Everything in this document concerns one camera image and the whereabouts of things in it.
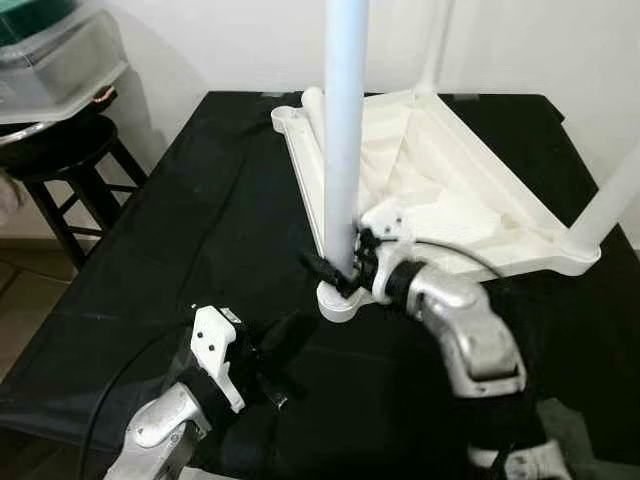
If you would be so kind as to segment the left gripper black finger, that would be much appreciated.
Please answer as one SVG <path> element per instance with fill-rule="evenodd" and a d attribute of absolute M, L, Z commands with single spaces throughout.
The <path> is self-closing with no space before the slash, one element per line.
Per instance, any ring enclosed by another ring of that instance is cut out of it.
<path fill-rule="evenodd" d="M 321 316 L 293 311 L 270 321 L 262 330 L 262 375 L 283 376 L 285 366 L 306 346 Z"/>

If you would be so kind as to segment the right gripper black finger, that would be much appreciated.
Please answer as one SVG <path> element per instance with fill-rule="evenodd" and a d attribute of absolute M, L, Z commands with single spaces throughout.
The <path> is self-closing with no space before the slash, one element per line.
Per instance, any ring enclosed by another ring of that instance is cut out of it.
<path fill-rule="evenodd" d="M 351 279 L 319 253 L 303 251 L 300 253 L 300 261 L 308 274 L 329 285 L 339 296 L 351 296 Z"/>

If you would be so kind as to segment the white plastic table leg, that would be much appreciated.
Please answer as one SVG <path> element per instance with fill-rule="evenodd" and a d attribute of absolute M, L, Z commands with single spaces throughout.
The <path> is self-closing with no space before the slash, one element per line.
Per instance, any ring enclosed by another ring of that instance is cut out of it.
<path fill-rule="evenodd" d="M 307 116 L 307 123 L 314 133 L 315 143 L 321 154 L 325 148 L 325 95 L 323 88 L 307 87 L 301 93 L 303 113 Z"/>
<path fill-rule="evenodd" d="M 435 93 L 442 70 L 443 56 L 447 50 L 454 5 L 457 0 L 430 0 L 430 12 L 424 23 L 425 45 L 422 49 L 422 65 L 419 78 L 413 83 L 415 93 Z"/>
<path fill-rule="evenodd" d="M 353 242 L 367 38 L 369 0 L 326 0 L 324 256 L 346 275 L 355 270 Z"/>
<path fill-rule="evenodd" d="M 571 259 L 595 262 L 600 243 L 623 218 L 628 205 L 640 195 L 640 143 L 623 157 L 603 187 L 598 189 L 561 241 Z"/>

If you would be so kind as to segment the white plastic table top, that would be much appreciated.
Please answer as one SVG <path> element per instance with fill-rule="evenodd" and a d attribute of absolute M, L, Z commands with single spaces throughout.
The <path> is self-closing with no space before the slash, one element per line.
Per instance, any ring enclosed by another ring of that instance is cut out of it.
<path fill-rule="evenodd" d="M 458 244 L 507 276 L 577 276 L 602 256 L 599 246 L 571 243 L 570 228 L 440 97 L 425 93 L 364 100 L 355 211 L 385 202 L 420 239 L 413 252 L 472 280 L 489 279 L 488 271 L 429 242 Z"/>

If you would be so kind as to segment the black tablecloth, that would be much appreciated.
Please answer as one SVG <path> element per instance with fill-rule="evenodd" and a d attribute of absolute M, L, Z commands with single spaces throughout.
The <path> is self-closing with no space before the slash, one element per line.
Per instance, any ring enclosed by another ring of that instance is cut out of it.
<path fill-rule="evenodd" d="M 312 230 L 269 119 L 298 101 L 297 93 L 207 93 L 0 381 L 0 457 L 12 452 L 8 435 L 22 433 L 59 445 L 56 465 L 74 468 L 92 428 L 88 471 L 101 474 L 129 417 L 163 392 L 174 356 L 186 351 L 193 305 L 225 305 L 248 323 L 317 314 L 316 280 L 300 261 Z M 520 340 L 541 406 L 581 416 L 581 426 L 556 420 L 550 430 L 568 452 L 589 453 L 588 480 L 640 480 L 640 268 L 621 230 L 585 274 L 539 271 L 489 291 Z M 424 326 L 376 306 L 351 323 L 321 320 L 287 371 L 300 394 L 283 410 L 248 407 L 201 443 L 198 465 L 301 480 L 324 454 L 355 447 L 303 442 L 334 396 L 335 406 L 366 412 L 355 429 L 371 440 L 365 454 L 387 466 L 406 435 L 375 407 L 394 390 L 425 404 L 436 383 L 449 389 Z"/>

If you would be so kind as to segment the black round stool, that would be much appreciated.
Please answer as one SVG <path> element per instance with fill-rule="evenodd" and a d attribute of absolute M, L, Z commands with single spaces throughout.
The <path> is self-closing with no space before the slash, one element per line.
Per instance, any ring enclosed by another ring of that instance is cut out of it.
<path fill-rule="evenodd" d="M 128 186 L 106 182 L 97 170 L 105 157 L 127 174 Z M 116 124 L 101 114 L 0 146 L 0 172 L 26 188 L 77 268 L 90 253 L 76 237 L 104 238 L 123 214 L 124 204 L 116 195 L 134 195 L 148 179 L 120 140 Z"/>

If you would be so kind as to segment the black wok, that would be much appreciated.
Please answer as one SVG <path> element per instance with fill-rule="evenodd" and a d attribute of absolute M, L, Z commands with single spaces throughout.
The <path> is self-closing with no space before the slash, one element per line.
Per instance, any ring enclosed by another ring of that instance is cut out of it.
<path fill-rule="evenodd" d="M 109 84 L 93 93 L 90 101 L 68 118 L 60 120 L 46 120 L 46 122 L 20 123 L 0 125 L 0 146 L 13 145 L 13 143 L 35 137 L 45 131 L 50 131 L 55 125 L 67 124 L 79 116 L 104 113 L 115 101 L 119 93 L 114 84 Z"/>

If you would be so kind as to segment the clear box with green lid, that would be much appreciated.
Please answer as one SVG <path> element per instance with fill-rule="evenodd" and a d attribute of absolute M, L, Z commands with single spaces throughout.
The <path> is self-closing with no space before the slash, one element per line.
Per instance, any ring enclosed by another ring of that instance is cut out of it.
<path fill-rule="evenodd" d="M 76 115 L 127 67 L 104 0 L 0 0 L 0 125 Z"/>

